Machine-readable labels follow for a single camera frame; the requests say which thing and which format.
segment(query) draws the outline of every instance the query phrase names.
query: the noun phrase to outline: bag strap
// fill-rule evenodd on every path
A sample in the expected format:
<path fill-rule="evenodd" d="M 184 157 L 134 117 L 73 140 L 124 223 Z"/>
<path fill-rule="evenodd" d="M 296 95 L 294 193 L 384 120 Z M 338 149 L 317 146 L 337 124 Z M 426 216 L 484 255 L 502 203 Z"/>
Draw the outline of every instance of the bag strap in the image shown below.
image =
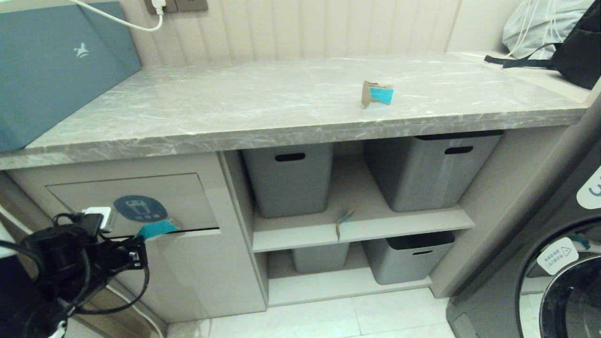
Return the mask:
<path fill-rule="evenodd" d="M 490 55 L 486 55 L 484 60 L 488 63 L 502 64 L 503 68 L 514 68 L 514 67 L 552 67 L 553 63 L 551 60 L 530 60 L 529 57 L 532 54 L 536 53 L 540 49 L 545 48 L 546 46 L 554 45 L 555 48 L 559 48 L 561 43 L 545 43 L 544 45 L 538 47 L 534 52 L 530 53 L 527 57 L 523 57 L 521 59 L 512 60 L 512 59 L 502 59 L 491 57 Z"/>

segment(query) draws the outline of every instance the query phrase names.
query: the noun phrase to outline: paneled wall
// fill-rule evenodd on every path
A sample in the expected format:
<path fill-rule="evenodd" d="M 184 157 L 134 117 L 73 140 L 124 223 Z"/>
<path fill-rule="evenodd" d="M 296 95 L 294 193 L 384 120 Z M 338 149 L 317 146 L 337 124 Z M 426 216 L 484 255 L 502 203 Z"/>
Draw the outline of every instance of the paneled wall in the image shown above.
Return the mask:
<path fill-rule="evenodd" d="M 142 0 L 126 17 L 153 26 Z M 132 31 L 144 66 L 442 51 L 460 0 L 209 0 L 171 13 L 156 33 Z"/>

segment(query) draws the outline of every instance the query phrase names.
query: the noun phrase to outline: round blue sticker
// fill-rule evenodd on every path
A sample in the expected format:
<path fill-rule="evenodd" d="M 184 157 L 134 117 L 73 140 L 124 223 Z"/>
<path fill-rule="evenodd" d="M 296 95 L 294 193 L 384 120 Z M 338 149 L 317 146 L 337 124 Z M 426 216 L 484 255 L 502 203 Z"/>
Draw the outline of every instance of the round blue sticker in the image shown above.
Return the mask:
<path fill-rule="evenodd" d="M 165 207 L 152 197 L 123 196 L 118 198 L 113 205 L 123 217 L 136 222 L 152 223 L 167 217 Z"/>

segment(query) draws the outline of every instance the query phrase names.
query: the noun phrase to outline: marble countertop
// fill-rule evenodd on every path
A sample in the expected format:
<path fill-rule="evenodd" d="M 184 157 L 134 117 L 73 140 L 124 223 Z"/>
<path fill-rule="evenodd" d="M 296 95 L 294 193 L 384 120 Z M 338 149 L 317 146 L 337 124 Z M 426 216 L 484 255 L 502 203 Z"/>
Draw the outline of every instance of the marble countertop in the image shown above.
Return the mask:
<path fill-rule="evenodd" d="M 392 104 L 361 105 L 363 81 Z M 445 53 L 145 68 L 0 170 L 460 131 L 577 123 L 575 100 Z"/>

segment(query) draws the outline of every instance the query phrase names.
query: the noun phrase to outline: washing machine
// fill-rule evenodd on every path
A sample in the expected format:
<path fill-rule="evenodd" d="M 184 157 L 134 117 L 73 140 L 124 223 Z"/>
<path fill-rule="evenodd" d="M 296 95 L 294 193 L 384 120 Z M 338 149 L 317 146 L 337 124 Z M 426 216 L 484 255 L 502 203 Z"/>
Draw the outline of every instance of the washing machine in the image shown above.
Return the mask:
<path fill-rule="evenodd" d="M 601 144 L 451 297 L 458 338 L 601 337 Z"/>

